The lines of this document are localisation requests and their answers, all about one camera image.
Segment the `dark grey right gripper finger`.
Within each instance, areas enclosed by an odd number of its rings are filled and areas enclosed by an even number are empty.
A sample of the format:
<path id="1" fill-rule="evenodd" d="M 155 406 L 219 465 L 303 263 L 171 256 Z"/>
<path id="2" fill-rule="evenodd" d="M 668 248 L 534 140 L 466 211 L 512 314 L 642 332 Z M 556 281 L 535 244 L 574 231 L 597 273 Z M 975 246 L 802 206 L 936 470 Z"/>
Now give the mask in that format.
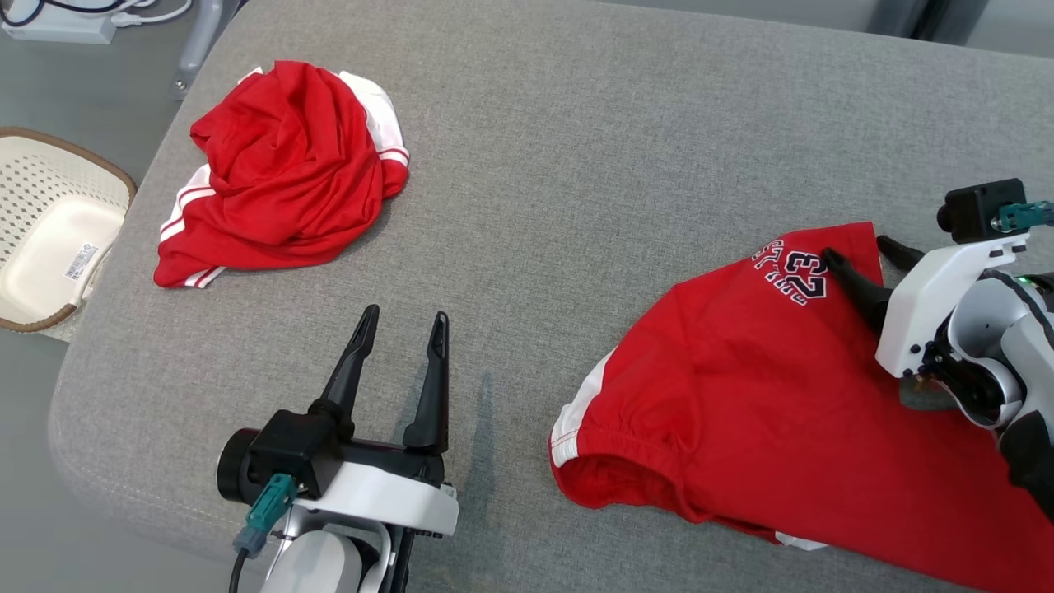
<path id="1" fill-rule="evenodd" d="M 822 259 L 865 325 L 874 334 L 881 335 L 893 290 L 872 282 L 865 275 L 859 274 L 851 265 L 850 259 L 836 250 L 825 248 L 822 251 Z"/>
<path id="2" fill-rule="evenodd" d="M 889 261 L 889 265 L 894 266 L 901 273 L 910 273 L 920 260 L 925 258 L 926 252 L 915 248 L 907 248 L 891 236 L 880 234 L 876 237 L 876 243 L 882 258 Z"/>

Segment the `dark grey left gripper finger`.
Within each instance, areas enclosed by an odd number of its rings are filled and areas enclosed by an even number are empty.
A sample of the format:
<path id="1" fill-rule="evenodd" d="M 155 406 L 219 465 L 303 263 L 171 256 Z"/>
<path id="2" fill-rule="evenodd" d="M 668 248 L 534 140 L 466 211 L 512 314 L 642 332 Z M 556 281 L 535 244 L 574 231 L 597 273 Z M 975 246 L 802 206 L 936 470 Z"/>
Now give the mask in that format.
<path id="1" fill-rule="evenodd" d="M 403 432 L 403 446 L 424 454 L 441 455 L 449 446 L 450 320 L 438 311 L 426 345 L 427 371 L 417 413 Z"/>
<path id="2" fill-rule="evenodd" d="M 379 327 L 380 307 L 371 304 L 362 312 L 352 338 L 347 342 L 323 394 L 309 406 L 309 413 L 324 414 L 336 424 L 338 439 L 351 439 L 355 424 L 352 413 L 357 402 L 357 390 L 362 379 L 362 368 L 370 356 Z"/>

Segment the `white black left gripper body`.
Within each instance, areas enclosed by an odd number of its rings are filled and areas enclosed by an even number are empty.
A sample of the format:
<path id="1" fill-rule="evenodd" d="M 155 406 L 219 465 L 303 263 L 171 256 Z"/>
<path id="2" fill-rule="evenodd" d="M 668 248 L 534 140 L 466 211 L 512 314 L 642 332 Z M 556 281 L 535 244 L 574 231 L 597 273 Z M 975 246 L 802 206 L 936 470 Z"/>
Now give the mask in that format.
<path id="1" fill-rule="evenodd" d="M 445 481 L 442 454 L 358 439 L 341 444 L 341 452 L 345 462 L 320 499 L 297 499 L 294 509 L 396 525 L 434 537 L 453 535 L 458 493 Z"/>

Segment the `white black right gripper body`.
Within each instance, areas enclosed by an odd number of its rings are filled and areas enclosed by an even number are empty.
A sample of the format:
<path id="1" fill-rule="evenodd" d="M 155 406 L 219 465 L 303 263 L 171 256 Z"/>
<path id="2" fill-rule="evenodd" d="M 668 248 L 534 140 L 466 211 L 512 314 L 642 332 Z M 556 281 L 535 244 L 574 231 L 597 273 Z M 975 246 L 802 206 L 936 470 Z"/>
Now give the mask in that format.
<path id="1" fill-rule="evenodd" d="M 1028 239 L 1024 233 L 928 252 L 893 289 L 878 364 L 892 376 L 920 372 L 926 347 L 944 328 L 949 344 L 967 358 L 978 356 L 1027 311 L 1012 289 L 982 274 L 1015 262 Z"/>

